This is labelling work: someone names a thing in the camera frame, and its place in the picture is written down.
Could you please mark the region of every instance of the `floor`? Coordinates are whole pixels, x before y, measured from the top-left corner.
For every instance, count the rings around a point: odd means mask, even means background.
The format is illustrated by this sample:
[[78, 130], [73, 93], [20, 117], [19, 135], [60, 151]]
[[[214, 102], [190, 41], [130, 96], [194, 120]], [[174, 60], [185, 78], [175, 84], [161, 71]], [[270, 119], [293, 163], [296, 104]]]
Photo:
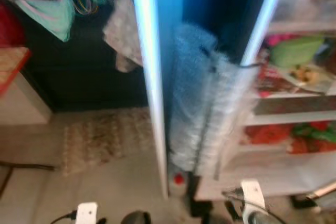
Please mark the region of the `floor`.
[[[64, 126], [99, 113], [106, 111], [56, 114], [49, 125], [0, 127], [0, 159], [60, 166]], [[60, 170], [16, 169], [0, 199], [0, 219], [3, 224], [48, 224], [81, 202], [95, 201], [98, 218], [107, 217], [108, 223], [120, 223], [135, 210], [148, 211], [155, 224], [200, 223], [176, 199], [164, 200], [160, 190], [154, 149], [68, 177]], [[286, 198], [272, 199], [271, 208], [289, 223], [317, 223], [311, 212], [293, 211]], [[215, 212], [227, 215], [221, 202]]]

